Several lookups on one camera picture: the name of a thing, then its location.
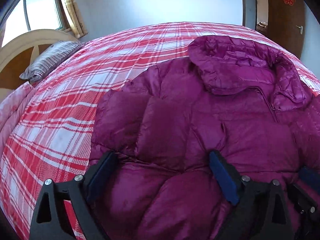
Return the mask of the magenta quilted down jacket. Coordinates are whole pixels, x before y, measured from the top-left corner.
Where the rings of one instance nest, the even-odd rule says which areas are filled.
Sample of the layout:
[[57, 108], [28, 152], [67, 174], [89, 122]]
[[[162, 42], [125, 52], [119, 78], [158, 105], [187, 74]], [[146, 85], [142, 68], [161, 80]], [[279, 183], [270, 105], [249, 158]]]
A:
[[279, 50], [202, 36], [98, 103], [90, 164], [120, 165], [94, 204], [111, 239], [214, 239], [231, 205], [209, 168], [218, 150], [240, 174], [282, 185], [319, 171], [319, 96]]

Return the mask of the red white plaid bedsheet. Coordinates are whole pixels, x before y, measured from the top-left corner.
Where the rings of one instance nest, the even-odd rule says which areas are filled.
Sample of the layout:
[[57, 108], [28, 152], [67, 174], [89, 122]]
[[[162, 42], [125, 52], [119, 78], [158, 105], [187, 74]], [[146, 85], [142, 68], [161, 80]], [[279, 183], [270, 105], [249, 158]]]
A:
[[217, 23], [163, 23], [87, 42], [33, 86], [31, 98], [1, 156], [1, 212], [19, 239], [28, 239], [44, 182], [72, 180], [92, 164], [91, 139], [98, 103], [150, 67], [188, 56], [202, 36], [228, 36], [281, 51], [316, 96], [319, 81], [296, 56], [256, 31]]

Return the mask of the pink floral folded quilt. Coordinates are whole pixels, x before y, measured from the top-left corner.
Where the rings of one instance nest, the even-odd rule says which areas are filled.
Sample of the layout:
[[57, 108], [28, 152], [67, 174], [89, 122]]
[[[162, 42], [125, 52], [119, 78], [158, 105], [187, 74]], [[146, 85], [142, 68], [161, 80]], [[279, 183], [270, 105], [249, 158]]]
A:
[[1, 156], [7, 139], [18, 124], [25, 108], [36, 92], [36, 88], [29, 82], [25, 82], [1, 102]]

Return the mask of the striped grey pillow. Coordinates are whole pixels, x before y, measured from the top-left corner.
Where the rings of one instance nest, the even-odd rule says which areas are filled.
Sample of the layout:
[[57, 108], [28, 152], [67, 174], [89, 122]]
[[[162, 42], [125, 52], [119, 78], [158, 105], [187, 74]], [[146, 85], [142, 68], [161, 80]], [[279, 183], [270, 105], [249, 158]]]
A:
[[20, 74], [19, 78], [28, 80], [30, 83], [41, 81], [84, 45], [82, 42], [75, 41], [59, 41], [52, 44]]

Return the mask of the brown wooden door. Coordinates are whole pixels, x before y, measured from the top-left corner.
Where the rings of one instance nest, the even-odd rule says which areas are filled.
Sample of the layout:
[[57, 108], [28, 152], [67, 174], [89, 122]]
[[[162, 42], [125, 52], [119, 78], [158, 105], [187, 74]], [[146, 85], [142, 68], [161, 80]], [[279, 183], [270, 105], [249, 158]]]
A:
[[[300, 35], [297, 25], [303, 26]], [[305, 5], [296, 0], [293, 6], [283, 0], [268, 0], [267, 36], [297, 58], [301, 57], [305, 29]]]

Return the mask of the beige brown wooden headboard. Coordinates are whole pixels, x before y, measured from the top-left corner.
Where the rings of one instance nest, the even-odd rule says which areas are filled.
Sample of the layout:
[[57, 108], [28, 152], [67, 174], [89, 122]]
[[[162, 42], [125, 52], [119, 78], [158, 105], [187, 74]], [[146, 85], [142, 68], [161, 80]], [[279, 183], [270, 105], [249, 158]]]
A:
[[1, 48], [1, 100], [24, 83], [20, 74], [49, 46], [77, 39], [59, 30], [40, 29], [24, 33]]

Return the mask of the yellow curtain right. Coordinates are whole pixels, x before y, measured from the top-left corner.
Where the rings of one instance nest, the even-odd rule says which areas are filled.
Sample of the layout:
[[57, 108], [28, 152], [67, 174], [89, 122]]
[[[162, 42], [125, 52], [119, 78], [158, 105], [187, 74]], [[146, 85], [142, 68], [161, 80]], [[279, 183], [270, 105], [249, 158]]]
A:
[[88, 34], [76, 0], [61, 0], [68, 24], [76, 38]]

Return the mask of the window with grey frame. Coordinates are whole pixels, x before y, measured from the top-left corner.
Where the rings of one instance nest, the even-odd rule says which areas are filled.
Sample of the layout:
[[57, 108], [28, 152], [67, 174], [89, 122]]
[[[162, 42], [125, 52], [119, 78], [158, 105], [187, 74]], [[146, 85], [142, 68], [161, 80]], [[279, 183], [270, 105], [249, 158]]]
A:
[[20, 0], [1, 28], [1, 47], [38, 29], [69, 30], [61, 0]]

